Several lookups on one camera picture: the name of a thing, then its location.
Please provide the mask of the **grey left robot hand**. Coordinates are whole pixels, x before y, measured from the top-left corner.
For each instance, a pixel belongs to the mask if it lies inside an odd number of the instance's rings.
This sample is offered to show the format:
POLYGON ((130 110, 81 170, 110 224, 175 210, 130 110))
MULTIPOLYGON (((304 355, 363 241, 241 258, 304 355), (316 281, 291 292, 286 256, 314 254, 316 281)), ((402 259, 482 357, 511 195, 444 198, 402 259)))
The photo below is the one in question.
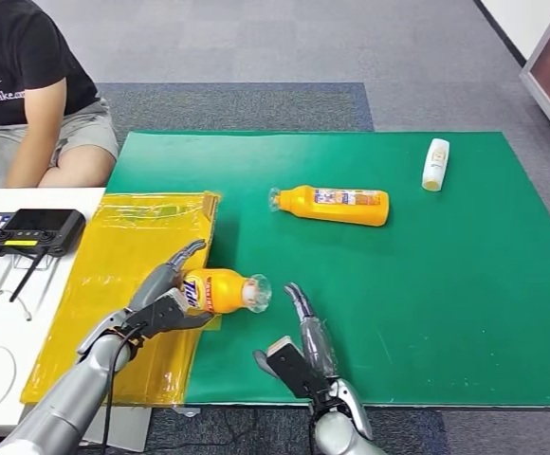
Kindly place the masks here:
POLYGON ((121 329, 140 337, 152 338, 160 333, 202 328, 213 319, 210 312, 190 314, 189 301, 179 289, 183 266, 197 251, 206 246, 203 239, 193 240, 159 264, 133 295, 121 329))

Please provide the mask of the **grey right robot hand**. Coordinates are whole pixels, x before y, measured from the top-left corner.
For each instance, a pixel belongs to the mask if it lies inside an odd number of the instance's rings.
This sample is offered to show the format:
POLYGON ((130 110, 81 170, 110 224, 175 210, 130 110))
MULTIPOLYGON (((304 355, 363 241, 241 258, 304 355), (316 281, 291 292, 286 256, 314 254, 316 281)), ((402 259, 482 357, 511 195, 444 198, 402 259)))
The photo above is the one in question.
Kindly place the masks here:
POLYGON ((296 346, 289 336, 284 336, 268 346, 265 352, 253 351, 255 362, 261 370, 276 377, 277 374, 273 367, 268 365, 267 359, 274 357, 286 346, 291 346, 329 383, 338 380, 337 359, 324 322, 317 315, 307 295, 297 283, 289 282, 284 286, 284 291, 295 308, 299 321, 301 347, 296 346))

